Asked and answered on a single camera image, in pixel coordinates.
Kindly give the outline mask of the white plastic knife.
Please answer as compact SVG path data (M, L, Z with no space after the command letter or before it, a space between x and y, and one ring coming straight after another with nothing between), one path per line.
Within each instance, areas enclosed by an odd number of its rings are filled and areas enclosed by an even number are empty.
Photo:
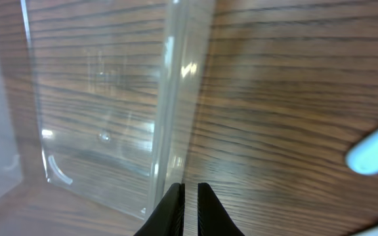
M358 174L378 174L378 129L347 152L346 165Z

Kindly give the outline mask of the clear plastic container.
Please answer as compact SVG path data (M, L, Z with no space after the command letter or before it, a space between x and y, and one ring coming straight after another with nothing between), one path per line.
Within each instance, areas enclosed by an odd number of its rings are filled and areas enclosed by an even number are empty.
M182 180L214 0L21 6L49 182L147 219Z

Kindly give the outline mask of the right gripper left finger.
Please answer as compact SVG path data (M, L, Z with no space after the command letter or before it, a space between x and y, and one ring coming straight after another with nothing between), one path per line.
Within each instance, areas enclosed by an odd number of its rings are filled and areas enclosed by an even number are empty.
M174 183L135 236L183 236L185 185Z

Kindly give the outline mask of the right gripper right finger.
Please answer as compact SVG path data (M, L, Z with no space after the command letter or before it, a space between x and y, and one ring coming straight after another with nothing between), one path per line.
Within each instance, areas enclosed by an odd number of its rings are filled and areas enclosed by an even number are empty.
M198 184L198 236L244 236L208 183Z

